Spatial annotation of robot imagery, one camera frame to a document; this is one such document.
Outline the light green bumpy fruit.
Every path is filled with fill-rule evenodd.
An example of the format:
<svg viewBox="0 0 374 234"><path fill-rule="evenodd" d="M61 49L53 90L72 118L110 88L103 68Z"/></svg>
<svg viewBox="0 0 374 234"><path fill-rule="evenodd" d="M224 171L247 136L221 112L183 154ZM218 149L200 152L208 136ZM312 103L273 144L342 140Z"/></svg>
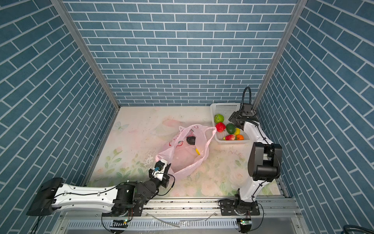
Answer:
<svg viewBox="0 0 374 234"><path fill-rule="evenodd" d="M224 122L224 120L225 120L225 118L224 118L223 115L221 115L221 114L214 115L214 122L216 124L222 123L222 122Z"/></svg>

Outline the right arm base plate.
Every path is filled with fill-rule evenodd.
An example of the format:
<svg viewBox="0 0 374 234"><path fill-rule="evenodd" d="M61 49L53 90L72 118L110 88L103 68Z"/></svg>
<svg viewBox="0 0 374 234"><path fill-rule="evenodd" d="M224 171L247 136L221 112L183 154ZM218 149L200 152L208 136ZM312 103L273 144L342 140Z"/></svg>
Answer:
<svg viewBox="0 0 374 234"><path fill-rule="evenodd" d="M234 215L260 215L260 210L257 202L235 201L232 199L221 199L218 201L222 216Z"/></svg>

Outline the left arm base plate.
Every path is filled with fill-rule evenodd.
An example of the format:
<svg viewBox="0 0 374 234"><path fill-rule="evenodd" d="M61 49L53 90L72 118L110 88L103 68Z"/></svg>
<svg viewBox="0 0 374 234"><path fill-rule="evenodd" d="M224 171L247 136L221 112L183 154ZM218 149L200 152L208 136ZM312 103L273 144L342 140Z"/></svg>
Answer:
<svg viewBox="0 0 374 234"><path fill-rule="evenodd" d="M104 217L134 217L141 216L143 205L138 203L115 203L109 213L102 213Z"/></svg>

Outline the red apple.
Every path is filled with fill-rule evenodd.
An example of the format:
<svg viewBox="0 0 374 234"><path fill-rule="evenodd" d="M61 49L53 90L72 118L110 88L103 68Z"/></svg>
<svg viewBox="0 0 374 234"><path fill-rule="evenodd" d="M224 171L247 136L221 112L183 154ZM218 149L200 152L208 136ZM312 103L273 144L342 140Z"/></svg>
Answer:
<svg viewBox="0 0 374 234"><path fill-rule="evenodd" d="M217 123L215 127L219 133L222 133L226 129L226 125L223 122Z"/></svg>

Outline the yellow banana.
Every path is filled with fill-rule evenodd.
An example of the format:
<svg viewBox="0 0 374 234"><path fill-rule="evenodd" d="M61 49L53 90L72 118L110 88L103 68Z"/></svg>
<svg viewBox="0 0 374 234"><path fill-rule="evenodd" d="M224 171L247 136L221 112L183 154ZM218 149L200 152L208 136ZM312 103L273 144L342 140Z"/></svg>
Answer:
<svg viewBox="0 0 374 234"><path fill-rule="evenodd" d="M241 133L241 130L239 128L236 128L234 135L239 135Z"/></svg>

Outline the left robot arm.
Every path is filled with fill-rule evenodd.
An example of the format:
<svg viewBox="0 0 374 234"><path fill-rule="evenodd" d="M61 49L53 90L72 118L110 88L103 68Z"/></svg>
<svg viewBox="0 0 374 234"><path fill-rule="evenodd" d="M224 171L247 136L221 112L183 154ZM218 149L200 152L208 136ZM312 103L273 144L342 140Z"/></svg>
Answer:
<svg viewBox="0 0 374 234"><path fill-rule="evenodd" d="M149 169L145 182L125 181L112 187L78 187L56 177L43 183L32 201L27 216L47 216L55 211L98 211L104 216L141 216L144 205L167 188L171 164L160 160Z"/></svg>

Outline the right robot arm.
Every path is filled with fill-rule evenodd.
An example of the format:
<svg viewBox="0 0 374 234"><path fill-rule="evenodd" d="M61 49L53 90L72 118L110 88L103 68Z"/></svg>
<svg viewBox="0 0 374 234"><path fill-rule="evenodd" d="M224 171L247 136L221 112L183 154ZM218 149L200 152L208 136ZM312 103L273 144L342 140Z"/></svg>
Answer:
<svg viewBox="0 0 374 234"><path fill-rule="evenodd" d="M247 164L251 181L238 189L233 209L239 215L258 215L257 195L266 185L280 177L282 147L266 136L250 103L241 103L240 109L233 112L229 121L253 141Z"/></svg>

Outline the pink plastic bag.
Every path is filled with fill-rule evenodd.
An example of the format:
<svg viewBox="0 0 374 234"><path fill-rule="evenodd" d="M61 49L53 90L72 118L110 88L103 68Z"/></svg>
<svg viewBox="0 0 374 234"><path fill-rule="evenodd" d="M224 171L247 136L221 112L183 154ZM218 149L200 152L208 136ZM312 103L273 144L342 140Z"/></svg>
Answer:
<svg viewBox="0 0 374 234"><path fill-rule="evenodd" d="M176 180L182 180L197 170L209 156L209 145L213 140L217 129L201 124L193 124L189 127L179 127L179 133L168 141L155 156L155 160L166 160L171 164L168 171ZM186 137L195 136L196 144L189 145Z"/></svg>

